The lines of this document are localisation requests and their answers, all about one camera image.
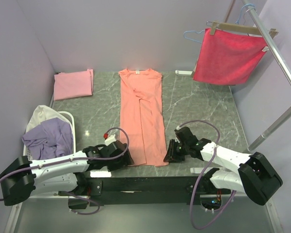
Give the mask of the red microfiber towel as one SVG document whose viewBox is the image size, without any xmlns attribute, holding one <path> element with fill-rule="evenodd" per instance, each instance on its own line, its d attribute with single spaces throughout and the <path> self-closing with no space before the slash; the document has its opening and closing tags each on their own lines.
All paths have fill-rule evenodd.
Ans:
<svg viewBox="0 0 291 233">
<path fill-rule="evenodd" d="M 205 30 L 193 80 L 215 85 L 244 84 L 267 51 L 262 37 Z"/>
</svg>

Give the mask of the white t shirt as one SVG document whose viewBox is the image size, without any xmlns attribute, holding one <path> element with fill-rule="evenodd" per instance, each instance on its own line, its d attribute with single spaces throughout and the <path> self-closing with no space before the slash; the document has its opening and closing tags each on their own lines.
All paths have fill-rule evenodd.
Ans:
<svg viewBox="0 0 291 233">
<path fill-rule="evenodd" d="M 57 111 L 53 110 L 52 108 L 46 105 L 38 105 L 35 108 L 32 117 L 29 120 L 29 123 L 27 124 L 25 132 L 27 133 L 28 131 L 38 126 L 43 121 L 61 117 L 62 115 Z"/>
</svg>

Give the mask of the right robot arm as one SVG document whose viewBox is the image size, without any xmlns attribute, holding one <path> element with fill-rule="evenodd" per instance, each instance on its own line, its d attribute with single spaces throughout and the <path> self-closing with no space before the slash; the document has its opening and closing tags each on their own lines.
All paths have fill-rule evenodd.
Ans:
<svg viewBox="0 0 291 233">
<path fill-rule="evenodd" d="M 197 139 L 188 127 L 175 131 L 164 162 L 180 163 L 187 155 L 205 162 L 217 164 L 200 173 L 199 190 L 213 194 L 218 189 L 245 193 L 258 205 L 265 205 L 282 186 L 283 181 L 267 158 L 259 152 L 240 153 L 218 146 L 215 142 Z"/>
</svg>

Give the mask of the salmon orange t shirt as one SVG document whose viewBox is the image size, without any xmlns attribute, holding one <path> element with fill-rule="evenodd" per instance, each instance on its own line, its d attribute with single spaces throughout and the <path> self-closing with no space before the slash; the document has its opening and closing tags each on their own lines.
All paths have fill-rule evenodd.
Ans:
<svg viewBox="0 0 291 233">
<path fill-rule="evenodd" d="M 120 134 L 129 143 L 136 166 L 166 166 L 165 127 L 162 116 L 162 74 L 153 70 L 120 71 Z"/>
</svg>

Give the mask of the white laundry basket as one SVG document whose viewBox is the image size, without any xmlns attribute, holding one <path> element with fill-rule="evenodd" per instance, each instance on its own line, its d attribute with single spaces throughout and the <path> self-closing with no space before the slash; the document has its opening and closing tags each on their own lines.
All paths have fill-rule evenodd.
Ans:
<svg viewBox="0 0 291 233">
<path fill-rule="evenodd" d="M 74 153 L 72 124 L 46 105 L 39 105 L 34 110 L 22 142 L 34 160 L 53 159 Z"/>
</svg>

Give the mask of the black base beam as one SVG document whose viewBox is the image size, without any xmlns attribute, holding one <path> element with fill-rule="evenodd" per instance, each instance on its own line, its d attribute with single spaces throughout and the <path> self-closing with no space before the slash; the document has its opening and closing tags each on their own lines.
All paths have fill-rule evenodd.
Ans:
<svg viewBox="0 0 291 233">
<path fill-rule="evenodd" d="M 84 178 L 70 191 L 88 196 L 99 205 L 113 204 L 189 204 L 196 176 Z"/>
</svg>

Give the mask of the lavender purple t shirt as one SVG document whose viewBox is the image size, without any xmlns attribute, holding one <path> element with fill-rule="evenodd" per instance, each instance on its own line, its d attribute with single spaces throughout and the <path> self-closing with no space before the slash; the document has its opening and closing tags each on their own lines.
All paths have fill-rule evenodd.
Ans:
<svg viewBox="0 0 291 233">
<path fill-rule="evenodd" d="M 53 118 L 41 122 L 22 136 L 35 160 L 46 160 L 73 153 L 73 134 L 69 123 Z"/>
</svg>

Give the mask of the folded pink t shirt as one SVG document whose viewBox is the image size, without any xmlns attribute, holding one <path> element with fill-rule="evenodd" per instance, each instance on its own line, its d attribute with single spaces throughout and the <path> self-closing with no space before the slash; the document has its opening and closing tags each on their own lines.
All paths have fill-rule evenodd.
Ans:
<svg viewBox="0 0 291 233">
<path fill-rule="evenodd" d="M 54 75 L 54 100 L 66 100 L 93 94 L 94 71 L 64 73 Z"/>
</svg>

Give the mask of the metal clothes rack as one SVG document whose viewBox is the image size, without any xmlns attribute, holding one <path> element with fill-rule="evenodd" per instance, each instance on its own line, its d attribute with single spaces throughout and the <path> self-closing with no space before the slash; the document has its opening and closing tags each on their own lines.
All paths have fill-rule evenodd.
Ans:
<svg viewBox="0 0 291 233">
<path fill-rule="evenodd" d="M 291 0 L 193 0 L 183 1 L 174 14 L 178 33 L 199 31 L 208 20 L 219 19 L 251 24 L 250 8 L 266 28 L 279 33 L 275 43 L 291 69 Z M 271 52 L 263 57 L 242 85 L 218 87 L 174 78 L 170 105 L 165 106 L 165 129 L 172 135 L 186 120 L 203 119 L 207 124 L 192 123 L 198 136 L 214 140 L 217 127 L 220 144 L 234 150 L 251 145 L 291 105 L 291 86 Z"/>
</svg>

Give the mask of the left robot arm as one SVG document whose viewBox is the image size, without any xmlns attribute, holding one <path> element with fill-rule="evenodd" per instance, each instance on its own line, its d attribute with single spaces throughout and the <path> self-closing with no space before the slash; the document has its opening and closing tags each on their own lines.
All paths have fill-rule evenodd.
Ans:
<svg viewBox="0 0 291 233">
<path fill-rule="evenodd" d="M 0 201 L 12 206 L 42 193 L 82 195 L 89 188 L 86 172 L 103 167 L 114 171 L 133 164 L 128 145 L 118 140 L 48 160 L 30 160 L 28 156 L 21 156 L 0 174 Z"/>
</svg>

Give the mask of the wooden clip hanger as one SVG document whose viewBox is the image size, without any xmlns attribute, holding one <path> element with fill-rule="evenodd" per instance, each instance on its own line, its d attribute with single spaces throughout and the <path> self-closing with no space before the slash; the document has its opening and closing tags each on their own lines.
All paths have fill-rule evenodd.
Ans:
<svg viewBox="0 0 291 233">
<path fill-rule="evenodd" d="M 217 21 L 207 21 L 206 25 L 211 28 L 210 35 L 214 35 L 216 30 L 221 30 L 262 36 L 260 30 L 257 27 L 250 27 L 232 23 L 223 23 Z"/>
</svg>

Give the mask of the aluminium rail frame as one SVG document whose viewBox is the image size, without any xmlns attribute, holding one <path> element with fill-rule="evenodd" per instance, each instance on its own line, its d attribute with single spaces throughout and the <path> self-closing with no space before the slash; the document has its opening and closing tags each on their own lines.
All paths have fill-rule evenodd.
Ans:
<svg viewBox="0 0 291 233">
<path fill-rule="evenodd" d="M 43 194 L 12 207 L 5 233 L 58 233 L 67 230 L 68 197 Z"/>
</svg>

